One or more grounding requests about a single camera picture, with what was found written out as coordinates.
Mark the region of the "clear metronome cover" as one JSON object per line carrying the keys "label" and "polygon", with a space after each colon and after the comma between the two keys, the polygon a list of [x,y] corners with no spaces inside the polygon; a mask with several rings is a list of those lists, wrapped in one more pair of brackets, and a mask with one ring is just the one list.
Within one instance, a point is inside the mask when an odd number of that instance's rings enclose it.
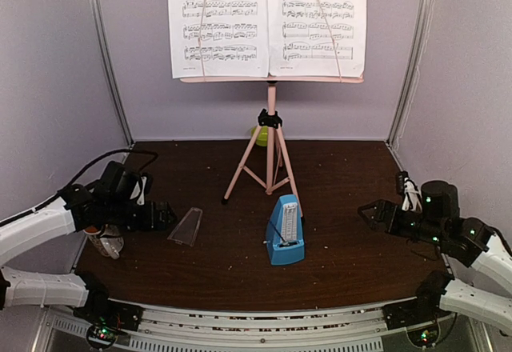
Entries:
{"label": "clear metronome cover", "polygon": [[167,239],[179,245],[192,247],[195,244],[201,225],[202,215],[202,209],[197,207],[190,208]]}

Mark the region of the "sheet music page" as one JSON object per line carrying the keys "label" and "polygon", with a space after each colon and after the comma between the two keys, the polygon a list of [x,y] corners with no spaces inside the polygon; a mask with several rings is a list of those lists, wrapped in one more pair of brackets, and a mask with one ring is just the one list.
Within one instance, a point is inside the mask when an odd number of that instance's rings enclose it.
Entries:
{"label": "sheet music page", "polygon": [[168,0],[174,78],[265,77],[267,0]]}
{"label": "sheet music page", "polygon": [[270,75],[361,78],[367,0],[268,0]]}

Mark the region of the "blue metronome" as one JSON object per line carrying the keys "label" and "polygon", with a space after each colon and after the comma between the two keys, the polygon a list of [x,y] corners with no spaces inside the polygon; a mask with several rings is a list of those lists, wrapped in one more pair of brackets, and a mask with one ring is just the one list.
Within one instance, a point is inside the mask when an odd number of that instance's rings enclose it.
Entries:
{"label": "blue metronome", "polygon": [[288,266],[305,258],[302,212],[294,194],[277,200],[267,223],[265,245],[272,266]]}

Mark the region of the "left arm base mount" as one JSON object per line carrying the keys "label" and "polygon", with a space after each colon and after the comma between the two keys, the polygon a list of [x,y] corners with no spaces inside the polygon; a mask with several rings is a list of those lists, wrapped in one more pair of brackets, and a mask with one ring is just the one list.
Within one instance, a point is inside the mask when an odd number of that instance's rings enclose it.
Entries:
{"label": "left arm base mount", "polygon": [[93,351],[105,351],[120,337],[127,337],[129,331],[139,329],[143,312],[140,306],[110,299],[106,286],[91,273],[73,276],[82,281],[86,300],[84,304],[70,308],[73,316],[90,324],[85,339]]}

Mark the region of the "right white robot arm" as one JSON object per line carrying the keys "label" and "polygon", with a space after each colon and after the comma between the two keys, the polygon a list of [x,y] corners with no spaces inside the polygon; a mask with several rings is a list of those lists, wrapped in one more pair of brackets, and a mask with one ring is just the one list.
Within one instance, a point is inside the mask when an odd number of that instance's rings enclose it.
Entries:
{"label": "right white robot arm", "polygon": [[[374,231],[424,242],[464,267],[484,274],[511,291],[511,248],[502,233],[482,220],[460,215],[458,189],[443,180],[417,186],[406,172],[396,181],[400,204],[379,199],[358,208]],[[474,288],[452,274],[435,270],[417,288],[406,317],[434,321],[443,312],[462,314],[511,334],[511,296]]]}

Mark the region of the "pink perforated music stand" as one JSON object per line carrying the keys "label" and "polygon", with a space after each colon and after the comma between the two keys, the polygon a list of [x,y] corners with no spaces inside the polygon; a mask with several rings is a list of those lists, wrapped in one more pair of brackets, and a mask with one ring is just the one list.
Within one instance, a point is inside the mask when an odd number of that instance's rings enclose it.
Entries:
{"label": "pink perforated music stand", "polygon": [[[327,83],[346,83],[361,84],[364,77],[337,76],[273,76],[265,77],[219,77],[219,76],[201,76],[194,78],[183,78],[184,83],[220,83],[220,82],[264,82],[267,85],[267,107],[258,115],[258,124],[254,133],[246,146],[246,149],[237,165],[237,168],[230,180],[226,192],[224,193],[221,204],[228,204],[233,190],[240,175],[245,172],[255,180],[271,196],[276,190],[289,185],[293,194],[298,197],[298,188],[296,185],[293,168],[290,161],[289,151],[286,146],[286,140],[282,129],[282,119],[276,110],[277,105],[277,84],[280,82],[327,82]],[[267,128],[266,144],[266,178],[261,179],[247,165],[247,160],[255,146],[262,128]]]}

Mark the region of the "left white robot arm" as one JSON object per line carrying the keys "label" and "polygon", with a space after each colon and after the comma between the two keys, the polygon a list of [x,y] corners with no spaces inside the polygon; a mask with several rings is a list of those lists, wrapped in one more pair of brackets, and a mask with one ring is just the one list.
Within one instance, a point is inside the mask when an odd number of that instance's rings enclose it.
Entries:
{"label": "left white robot arm", "polygon": [[1,222],[1,307],[69,306],[85,310],[98,323],[107,323],[115,307],[107,289],[92,274],[41,274],[14,270],[7,263],[54,238],[90,233],[110,239],[107,229],[165,231],[177,223],[166,202],[147,199],[153,179],[144,166],[131,170],[109,161],[99,179],[78,180],[89,168],[115,152],[86,164],[47,200]]}

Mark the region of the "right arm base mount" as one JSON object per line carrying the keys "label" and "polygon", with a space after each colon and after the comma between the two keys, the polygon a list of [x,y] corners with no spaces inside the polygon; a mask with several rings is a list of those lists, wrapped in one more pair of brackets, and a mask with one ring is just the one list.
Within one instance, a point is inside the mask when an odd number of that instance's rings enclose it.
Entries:
{"label": "right arm base mount", "polygon": [[440,307],[441,296],[453,280],[452,274],[435,270],[420,283],[414,298],[384,305],[382,313],[387,329],[404,329],[416,348],[435,348],[454,327],[452,321],[449,330],[442,331],[441,320],[451,317],[452,313]]}

